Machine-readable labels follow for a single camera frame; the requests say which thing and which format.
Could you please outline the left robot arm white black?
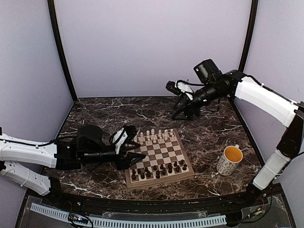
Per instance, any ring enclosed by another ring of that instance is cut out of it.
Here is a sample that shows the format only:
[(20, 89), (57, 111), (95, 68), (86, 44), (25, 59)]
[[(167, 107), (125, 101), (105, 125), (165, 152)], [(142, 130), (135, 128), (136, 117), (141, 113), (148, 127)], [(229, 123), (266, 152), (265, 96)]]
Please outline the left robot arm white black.
[(102, 140), (103, 131), (96, 125), (77, 130), (75, 137), (65, 136), (50, 142), (35, 142), (0, 135), (0, 174), (48, 199), (57, 207), (67, 203), (60, 181), (38, 174), (22, 163), (38, 164), (56, 170), (79, 170), (87, 164), (114, 162), (116, 169), (126, 170), (146, 156), (135, 153), (140, 147), (133, 141), (136, 127), (123, 126), (112, 134), (109, 143)]

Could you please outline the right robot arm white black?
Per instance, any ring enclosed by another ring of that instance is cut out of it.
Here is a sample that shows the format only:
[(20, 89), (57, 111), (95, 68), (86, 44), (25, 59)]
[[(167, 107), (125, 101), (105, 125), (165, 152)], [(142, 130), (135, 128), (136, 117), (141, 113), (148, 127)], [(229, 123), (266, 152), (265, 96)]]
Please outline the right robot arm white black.
[(212, 59), (194, 67), (201, 88), (193, 91), (190, 82), (169, 81), (166, 89), (179, 97), (175, 103), (173, 120), (194, 120), (200, 109), (212, 101), (230, 96), (248, 102), (278, 120), (286, 131), (274, 153), (252, 180), (251, 188), (242, 196), (247, 206), (253, 206), (261, 198), (261, 192), (281, 174), (290, 161), (301, 152), (304, 141), (304, 104), (284, 97), (265, 86), (251, 75), (238, 70), (222, 73)]

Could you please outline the dark chess king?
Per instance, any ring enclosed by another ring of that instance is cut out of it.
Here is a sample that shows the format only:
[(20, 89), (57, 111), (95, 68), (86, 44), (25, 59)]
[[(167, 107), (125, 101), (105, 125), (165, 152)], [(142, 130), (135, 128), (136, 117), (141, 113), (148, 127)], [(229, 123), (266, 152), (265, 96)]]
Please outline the dark chess king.
[(160, 171), (159, 171), (159, 170), (156, 171), (156, 178), (157, 178), (157, 179), (160, 178)]

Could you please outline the patterned mug yellow inside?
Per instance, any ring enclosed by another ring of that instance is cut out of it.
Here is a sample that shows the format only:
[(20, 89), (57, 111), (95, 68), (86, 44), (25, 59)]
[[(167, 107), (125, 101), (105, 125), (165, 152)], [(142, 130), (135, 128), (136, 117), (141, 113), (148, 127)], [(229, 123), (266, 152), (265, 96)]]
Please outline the patterned mug yellow inside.
[(239, 145), (227, 146), (219, 158), (216, 168), (223, 176), (231, 175), (243, 160), (243, 153)]

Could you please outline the dark chess queen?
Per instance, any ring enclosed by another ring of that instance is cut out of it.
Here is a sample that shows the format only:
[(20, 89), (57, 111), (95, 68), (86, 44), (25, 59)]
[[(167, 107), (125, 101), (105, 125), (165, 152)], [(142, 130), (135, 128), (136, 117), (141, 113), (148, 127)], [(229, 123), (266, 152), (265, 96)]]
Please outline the dark chess queen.
[(150, 173), (149, 171), (146, 173), (146, 177), (147, 177), (147, 178), (150, 178), (150, 177), (151, 177), (151, 173)]

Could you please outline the dark chess bishop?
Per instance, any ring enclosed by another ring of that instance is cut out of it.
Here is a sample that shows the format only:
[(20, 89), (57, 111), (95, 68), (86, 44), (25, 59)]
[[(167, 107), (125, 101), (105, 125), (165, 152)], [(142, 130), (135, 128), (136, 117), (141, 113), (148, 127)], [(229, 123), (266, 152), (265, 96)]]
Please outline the dark chess bishop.
[(166, 168), (163, 168), (161, 171), (162, 176), (166, 175)]

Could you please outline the wooden chess board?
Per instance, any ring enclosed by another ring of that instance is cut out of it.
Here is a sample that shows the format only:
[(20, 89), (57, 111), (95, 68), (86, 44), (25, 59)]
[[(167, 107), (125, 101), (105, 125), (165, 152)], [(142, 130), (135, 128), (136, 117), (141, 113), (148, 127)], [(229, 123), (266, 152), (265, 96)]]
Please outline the wooden chess board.
[[(139, 148), (132, 150), (135, 153), (145, 154), (146, 157), (137, 162), (135, 165), (125, 170), (126, 184), (128, 189), (141, 189), (147, 187), (153, 187), (159, 184), (170, 183), (175, 181), (186, 180), (194, 177), (194, 171), (188, 156), (185, 152), (185, 148), (179, 137), (176, 129), (165, 129), (156, 132), (154, 129), (147, 130), (146, 132), (140, 132), (133, 139), (134, 142), (140, 144)], [(180, 165), (180, 161), (184, 160), (184, 164), (187, 165), (187, 169), (184, 171), (184, 166)], [(174, 162), (178, 163), (180, 172), (176, 172), (173, 166)], [(172, 164), (172, 173), (168, 173), (168, 164)], [(166, 175), (162, 176), (162, 169), (160, 165), (163, 164), (166, 168)], [(157, 170), (160, 171), (160, 178), (156, 178), (156, 171), (153, 170), (153, 166), (157, 166)], [(147, 178), (144, 168), (148, 167), (151, 177)], [(132, 169), (136, 170), (136, 180), (132, 180)], [(141, 169), (142, 173), (145, 173), (145, 178), (141, 179), (137, 169)]]

